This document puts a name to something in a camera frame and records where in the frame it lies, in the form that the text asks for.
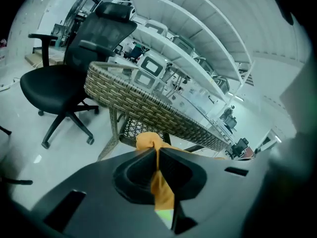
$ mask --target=orange cloth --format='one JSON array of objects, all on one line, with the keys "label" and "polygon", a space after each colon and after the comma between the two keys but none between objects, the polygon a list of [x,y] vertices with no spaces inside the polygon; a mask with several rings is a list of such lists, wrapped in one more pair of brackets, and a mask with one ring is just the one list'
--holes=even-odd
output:
[{"label": "orange cloth", "polygon": [[151,182],[151,193],[154,195],[155,199],[155,210],[174,209],[174,193],[159,170],[159,149],[161,147],[166,147],[179,151],[183,150],[163,142],[160,136],[155,132],[140,133],[137,136],[137,149],[142,150],[151,147],[154,147],[157,152],[157,171],[154,173]]}]

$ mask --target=white floor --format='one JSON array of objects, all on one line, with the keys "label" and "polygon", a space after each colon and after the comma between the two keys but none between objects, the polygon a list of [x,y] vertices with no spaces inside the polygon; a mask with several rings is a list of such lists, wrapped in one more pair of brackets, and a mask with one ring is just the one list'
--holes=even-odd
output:
[{"label": "white floor", "polygon": [[[20,78],[31,69],[26,61],[0,68],[0,85],[11,83],[14,77]],[[93,101],[87,100],[87,103],[93,104]],[[72,120],[65,119],[52,135],[51,146],[46,150],[41,142],[56,116],[45,113],[40,117],[38,110],[24,97],[19,83],[0,92],[0,125],[12,131],[10,137],[0,131],[1,169],[12,178],[33,180],[31,186],[18,185],[12,192],[12,198],[27,209],[71,174],[95,162],[111,138],[108,109],[101,108],[99,115],[89,111],[80,112],[78,116],[93,133],[94,144],[88,145],[87,135]],[[181,149],[193,145],[176,137],[171,137],[171,141]],[[133,150],[120,143],[109,157]],[[198,154],[214,157],[217,153],[204,149]]]}]

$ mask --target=chair armrest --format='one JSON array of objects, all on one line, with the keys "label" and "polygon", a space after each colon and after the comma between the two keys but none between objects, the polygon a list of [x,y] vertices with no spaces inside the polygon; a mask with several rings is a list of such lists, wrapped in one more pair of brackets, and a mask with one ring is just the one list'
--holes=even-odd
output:
[{"label": "chair armrest", "polygon": [[46,34],[29,34],[29,38],[31,39],[40,39],[42,41],[42,61],[43,67],[50,66],[49,61],[49,45],[51,40],[57,40],[58,37]]},{"label": "chair armrest", "polygon": [[111,51],[110,49],[108,49],[104,46],[98,45],[98,44],[93,43],[93,42],[85,41],[85,40],[81,40],[79,43],[79,46],[84,48],[84,49],[96,52],[96,53],[98,53],[98,55],[102,55],[105,58],[115,57],[115,55],[116,55],[114,51]]}]

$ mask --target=chair seat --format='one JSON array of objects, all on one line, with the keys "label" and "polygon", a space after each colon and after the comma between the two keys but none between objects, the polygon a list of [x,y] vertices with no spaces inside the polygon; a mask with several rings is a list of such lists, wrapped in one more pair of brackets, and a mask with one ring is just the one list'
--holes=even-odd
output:
[{"label": "chair seat", "polygon": [[36,108],[51,114],[61,114],[85,97],[86,74],[67,65],[35,69],[21,77],[25,97]]}]

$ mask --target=white shelf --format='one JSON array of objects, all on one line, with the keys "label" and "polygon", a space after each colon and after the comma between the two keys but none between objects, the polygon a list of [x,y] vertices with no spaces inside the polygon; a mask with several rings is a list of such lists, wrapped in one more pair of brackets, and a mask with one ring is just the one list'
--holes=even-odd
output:
[{"label": "white shelf", "polygon": [[158,21],[166,25],[171,33],[187,37],[195,44],[199,55],[207,59],[217,74],[243,83],[233,57],[198,18],[169,0],[131,1],[139,17]]},{"label": "white shelf", "polygon": [[203,22],[236,62],[252,63],[250,54],[229,19],[209,0],[169,0]]},{"label": "white shelf", "polygon": [[212,95],[227,102],[227,97],[209,74],[193,58],[169,39],[142,25],[138,25],[137,29],[130,35],[130,38],[165,57]]}]

